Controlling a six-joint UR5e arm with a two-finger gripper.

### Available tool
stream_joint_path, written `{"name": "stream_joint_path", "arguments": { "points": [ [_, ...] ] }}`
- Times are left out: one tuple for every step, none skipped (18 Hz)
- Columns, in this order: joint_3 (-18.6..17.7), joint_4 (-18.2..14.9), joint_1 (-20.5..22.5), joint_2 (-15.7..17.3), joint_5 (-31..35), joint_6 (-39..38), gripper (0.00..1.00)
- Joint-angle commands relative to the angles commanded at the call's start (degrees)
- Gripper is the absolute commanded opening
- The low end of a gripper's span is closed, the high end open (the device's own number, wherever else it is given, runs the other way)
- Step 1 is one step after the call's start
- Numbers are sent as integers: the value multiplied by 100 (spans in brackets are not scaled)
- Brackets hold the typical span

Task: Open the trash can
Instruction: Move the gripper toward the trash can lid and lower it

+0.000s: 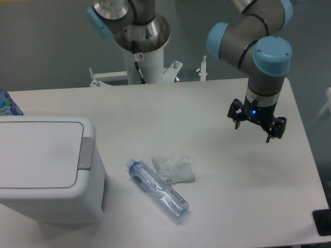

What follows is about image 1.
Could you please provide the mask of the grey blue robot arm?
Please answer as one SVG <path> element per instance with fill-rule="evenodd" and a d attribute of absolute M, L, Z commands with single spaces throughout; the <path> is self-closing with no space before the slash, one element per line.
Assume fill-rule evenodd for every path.
<path fill-rule="evenodd" d="M 208 33 L 206 48 L 248 76 L 244 101 L 233 100 L 228 117 L 260 126 L 268 139 L 281 138 L 285 117 L 274 111 L 290 69 L 292 48 L 275 33 L 293 14 L 290 1 L 235 1 L 243 15 L 236 25 L 217 23 Z M 86 16 L 94 30 L 114 39 L 123 50 L 130 84 L 170 84 L 175 74 L 163 66 L 163 49 L 170 40 L 168 21 L 154 1 L 94 1 Z"/>

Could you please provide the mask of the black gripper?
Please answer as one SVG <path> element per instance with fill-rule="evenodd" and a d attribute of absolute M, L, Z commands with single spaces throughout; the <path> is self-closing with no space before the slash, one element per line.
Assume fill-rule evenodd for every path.
<path fill-rule="evenodd" d="M 235 129 L 238 129 L 240 123 L 246 120 L 261 126 L 263 130 L 266 130 L 266 143 L 269 143 L 271 139 L 282 138 L 287 124 L 285 117 L 274 118 L 275 108 L 276 104 L 261 107 L 252 104 L 247 98 L 245 98 L 244 104 L 240 100 L 234 99 L 227 117 L 235 123 Z"/>

